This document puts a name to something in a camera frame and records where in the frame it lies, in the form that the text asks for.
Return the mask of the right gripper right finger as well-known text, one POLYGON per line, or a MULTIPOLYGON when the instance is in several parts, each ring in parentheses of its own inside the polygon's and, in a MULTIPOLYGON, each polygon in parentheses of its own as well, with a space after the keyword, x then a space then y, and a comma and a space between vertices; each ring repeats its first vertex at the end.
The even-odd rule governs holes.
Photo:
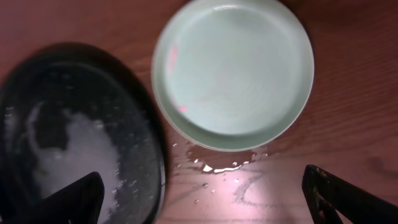
POLYGON ((314 224, 397 223, 397 206, 315 166, 307 165, 302 190, 314 224))

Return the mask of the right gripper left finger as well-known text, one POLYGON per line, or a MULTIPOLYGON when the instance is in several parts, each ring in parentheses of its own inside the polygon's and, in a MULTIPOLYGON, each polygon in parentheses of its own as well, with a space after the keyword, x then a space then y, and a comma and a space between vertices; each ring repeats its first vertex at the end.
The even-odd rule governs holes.
POLYGON ((97 224, 103 199, 103 180, 91 172, 3 224, 97 224))

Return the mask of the mint plate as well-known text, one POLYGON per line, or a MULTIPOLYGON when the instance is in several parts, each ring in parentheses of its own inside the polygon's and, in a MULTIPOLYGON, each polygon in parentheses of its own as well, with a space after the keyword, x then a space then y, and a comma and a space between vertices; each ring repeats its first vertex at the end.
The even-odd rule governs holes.
POLYGON ((178 83, 188 85, 236 81, 240 72, 251 78, 272 74, 265 84, 279 84, 299 67, 290 64, 294 54, 312 48, 301 22, 279 1, 191 1, 168 21, 154 54, 171 45, 199 62, 177 64, 178 83))
POLYGON ((279 84, 266 85, 267 74, 251 78, 238 73, 210 84, 179 84, 177 64, 199 62, 171 45, 158 48, 152 64, 152 87, 166 120, 183 137, 207 149, 238 152, 267 144, 299 117, 312 90, 314 60, 311 47, 294 54, 295 73, 279 84))

